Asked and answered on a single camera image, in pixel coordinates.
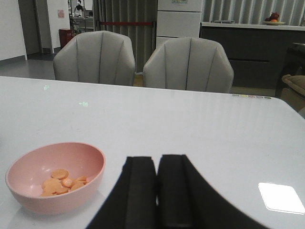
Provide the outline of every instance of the orange candy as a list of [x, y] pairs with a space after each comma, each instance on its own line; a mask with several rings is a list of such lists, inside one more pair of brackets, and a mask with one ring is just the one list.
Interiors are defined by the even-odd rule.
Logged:
[[56, 169], [51, 172], [51, 178], [45, 180], [41, 185], [43, 193], [41, 197], [49, 197], [64, 194], [83, 187], [87, 183], [86, 176], [76, 179], [68, 177], [69, 172], [65, 169]]

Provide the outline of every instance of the red trash bin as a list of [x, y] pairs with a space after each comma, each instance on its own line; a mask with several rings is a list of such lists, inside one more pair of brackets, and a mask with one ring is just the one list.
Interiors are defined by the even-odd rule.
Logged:
[[73, 38], [72, 30], [59, 29], [59, 40], [61, 42], [61, 48], [63, 48]]

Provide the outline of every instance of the chair backrest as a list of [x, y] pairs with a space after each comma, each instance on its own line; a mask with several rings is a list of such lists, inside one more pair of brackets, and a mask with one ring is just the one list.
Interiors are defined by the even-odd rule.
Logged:
[[188, 37], [161, 44], [143, 76], [145, 87], [229, 93], [234, 72], [220, 43]]
[[56, 80], [132, 86], [132, 43], [109, 31], [81, 33], [54, 57], [53, 67]]

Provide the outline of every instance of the pink bowl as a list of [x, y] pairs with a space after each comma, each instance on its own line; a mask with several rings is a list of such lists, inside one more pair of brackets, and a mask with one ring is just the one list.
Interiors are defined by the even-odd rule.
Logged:
[[[85, 186], [65, 194], [40, 197], [42, 183], [51, 171], [63, 168], [69, 177], [87, 176]], [[39, 214], [59, 214], [85, 203], [100, 185], [105, 168], [101, 150], [85, 143], [44, 146], [20, 157], [6, 173], [6, 184], [16, 200]]]

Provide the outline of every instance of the door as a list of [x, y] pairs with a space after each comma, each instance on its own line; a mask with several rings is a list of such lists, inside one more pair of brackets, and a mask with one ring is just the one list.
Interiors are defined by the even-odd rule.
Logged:
[[18, 0], [27, 55], [41, 52], [35, 0]]

